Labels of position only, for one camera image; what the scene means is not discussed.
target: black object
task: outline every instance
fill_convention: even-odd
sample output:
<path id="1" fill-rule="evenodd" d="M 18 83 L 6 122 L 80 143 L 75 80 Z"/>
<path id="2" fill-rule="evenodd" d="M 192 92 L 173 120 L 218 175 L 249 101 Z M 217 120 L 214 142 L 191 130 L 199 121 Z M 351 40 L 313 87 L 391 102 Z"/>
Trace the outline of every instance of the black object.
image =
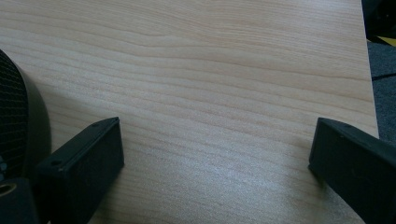
<path id="1" fill-rule="evenodd" d="M 396 222 L 396 148 L 343 122 L 318 119 L 309 169 L 366 223 Z"/>
<path id="2" fill-rule="evenodd" d="M 0 223 L 87 223 L 123 165 L 119 118 L 95 122 L 37 165 L 33 194 L 0 182 Z"/>
<path id="3" fill-rule="evenodd" d="M 0 224 L 87 223 L 124 164 L 120 120 L 96 122 L 49 154 L 44 102 L 0 50 Z"/>
<path id="4" fill-rule="evenodd" d="M 26 178 L 0 182 L 0 223 L 39 224 Z"/>
<path id="5" fill-rule="evenodd" d="M 47 109 L 33 82 L 0 50 L 0 181 L 27 177 L 50 154 Z"/>
<path id="6" fill-rule="evenodd" d="M 51 223 L 87 223 L 123 164 L 118 118 L 92 124 L 40 162 Z"/>

